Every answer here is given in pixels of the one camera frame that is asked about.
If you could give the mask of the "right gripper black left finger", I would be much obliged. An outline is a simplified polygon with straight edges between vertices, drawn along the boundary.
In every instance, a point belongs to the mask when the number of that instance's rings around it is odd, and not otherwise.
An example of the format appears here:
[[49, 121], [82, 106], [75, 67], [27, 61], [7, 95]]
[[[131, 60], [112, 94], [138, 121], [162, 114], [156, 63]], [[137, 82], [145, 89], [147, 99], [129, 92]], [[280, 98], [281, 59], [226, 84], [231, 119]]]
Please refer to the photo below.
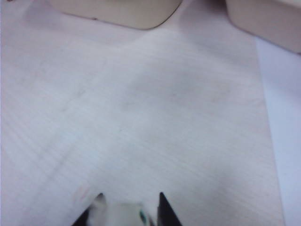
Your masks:
[[73, 226], [103, 226], [105, 218], [105, 196], [98, 194], [86, 210], [72, 224]]

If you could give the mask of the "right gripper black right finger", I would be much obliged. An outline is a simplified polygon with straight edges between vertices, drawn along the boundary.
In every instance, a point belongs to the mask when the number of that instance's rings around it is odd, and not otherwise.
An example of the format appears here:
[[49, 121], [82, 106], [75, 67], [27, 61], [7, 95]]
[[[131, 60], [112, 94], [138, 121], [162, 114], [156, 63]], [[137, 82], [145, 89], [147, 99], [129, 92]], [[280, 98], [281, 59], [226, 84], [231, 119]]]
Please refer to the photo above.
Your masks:
[[159, 194], [159, 204], [157, 211], [158, 226], [182, 226], [176, 213], [168, 202], [163, 192]]

